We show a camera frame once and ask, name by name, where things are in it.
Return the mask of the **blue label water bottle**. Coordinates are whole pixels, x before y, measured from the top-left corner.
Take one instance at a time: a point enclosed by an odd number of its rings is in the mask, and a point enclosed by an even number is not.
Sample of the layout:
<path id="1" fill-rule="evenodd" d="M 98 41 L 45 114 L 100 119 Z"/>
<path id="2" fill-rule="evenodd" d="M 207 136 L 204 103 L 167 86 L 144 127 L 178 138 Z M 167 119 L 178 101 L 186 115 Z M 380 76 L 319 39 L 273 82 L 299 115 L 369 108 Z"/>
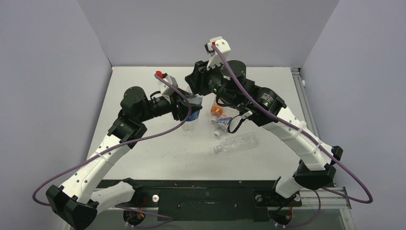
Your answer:
<path id="1" fill-rule="evenodd" d="M 203 97 L 198 94 L 192 95 L 192 90 L 190 86 L 187 87 L 186 92 L 189 93 L 188 95 L 186 95 L 186 98 L 188 99 L 191 105 L 202 105 Z M 187 119 L 187 121 L 182 125 L 182 129 L 184 131 L 193 131 L 197 127 L 199 114 L 200 110 L 193 112 Z"/>

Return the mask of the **orange drink bottle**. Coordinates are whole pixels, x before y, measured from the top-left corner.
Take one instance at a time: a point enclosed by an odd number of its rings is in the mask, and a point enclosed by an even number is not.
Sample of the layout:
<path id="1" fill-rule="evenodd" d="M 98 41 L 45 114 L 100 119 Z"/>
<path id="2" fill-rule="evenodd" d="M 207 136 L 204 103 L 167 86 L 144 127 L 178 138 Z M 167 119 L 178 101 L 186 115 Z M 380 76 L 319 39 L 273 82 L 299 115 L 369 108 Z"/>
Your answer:
<path id="1" fill-rule="evenodd" d="M 211 109 L 210 109 L 210 115 L 211 115 L 210 122 L 211 122 L 211 124 L 214 125 L 218 121 L 218 119 L 220 118 L 222 113 L 223 113 L 223 107 L 221 107 L 216 101 L 213 101 L 213 104 L 212 104 Z"/>

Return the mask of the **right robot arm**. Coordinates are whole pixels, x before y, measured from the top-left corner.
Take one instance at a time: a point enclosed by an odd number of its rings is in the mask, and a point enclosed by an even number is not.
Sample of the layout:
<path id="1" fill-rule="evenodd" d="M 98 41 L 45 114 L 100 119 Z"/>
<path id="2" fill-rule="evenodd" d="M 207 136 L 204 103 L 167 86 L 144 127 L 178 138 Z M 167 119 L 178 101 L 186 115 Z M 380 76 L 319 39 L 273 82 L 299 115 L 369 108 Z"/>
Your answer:
<path id="1" fill-rule="evenodd" d="M 336 169 L 331 157 L 340 160 L 342 148 L 332 147 L 321 141 L 314 143 L 316 136 L 310 132 L 304 121 L 293 114 L 275 91 L 260 87 L 253 80 L 247 79 L 246 65 L 243 62 L 231 60 L 228 63 L 243 88 L 262 108 L 298 127 L 294 129 L 270 118 L 253 105 L 231 79 L 224 65 L 207 69 L 207 62 L 198 61 L 192 73 L 185 77 L 192 93 L 201 96 L 213 93 L 224 106 L 237 109 L 241 115 L 251 112 L 248 120 L 274 134 L 299 156 L 299 166 L 293 175 L 278 179 L 270 191 L 271 201 L 281 205 L 302 188 L 317 190 L 332 183 Z"/>

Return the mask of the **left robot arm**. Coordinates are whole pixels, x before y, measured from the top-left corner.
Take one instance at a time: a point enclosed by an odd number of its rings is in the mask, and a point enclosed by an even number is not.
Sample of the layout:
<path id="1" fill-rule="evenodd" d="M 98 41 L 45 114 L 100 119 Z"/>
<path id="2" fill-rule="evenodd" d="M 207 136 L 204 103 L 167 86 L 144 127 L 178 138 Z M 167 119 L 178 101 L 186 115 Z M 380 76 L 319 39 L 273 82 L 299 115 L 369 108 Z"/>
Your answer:
<path id="1" fill-rule="evenodd" d="M 95 191 L 107 172 L 134 146 L 134 140 L 147 131 L 143 122 L 168 113 L 175 120 L 188 114 L 186 102 L 173 93 L 168 99 L 160 96 L 149 100 L 141 87 L 127 89 L 120 103 L 118 118 L 109 128 L 91 157 L 59 187 L 46 191 L 51 209 L 75 230 L 86 229 L 101 212 L 122 203 L 137 206 L 143 193 L 130 178 L 108 188 Z"/>

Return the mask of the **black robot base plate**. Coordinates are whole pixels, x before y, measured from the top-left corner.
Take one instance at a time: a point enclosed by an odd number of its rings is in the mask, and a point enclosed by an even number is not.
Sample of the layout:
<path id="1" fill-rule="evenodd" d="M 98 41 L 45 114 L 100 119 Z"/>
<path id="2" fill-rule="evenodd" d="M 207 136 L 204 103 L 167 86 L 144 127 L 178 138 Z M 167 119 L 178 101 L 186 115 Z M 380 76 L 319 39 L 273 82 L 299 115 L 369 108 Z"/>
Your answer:
<path id="1" fill-rule="evenodd" d="M 125 180 L 135 187 L 125 207 L 157 208 L 175 221 L 269 220 L 269 212 L 283 214 L 301 200 L 285 199 L 274 191 L 275 180 Z"/>

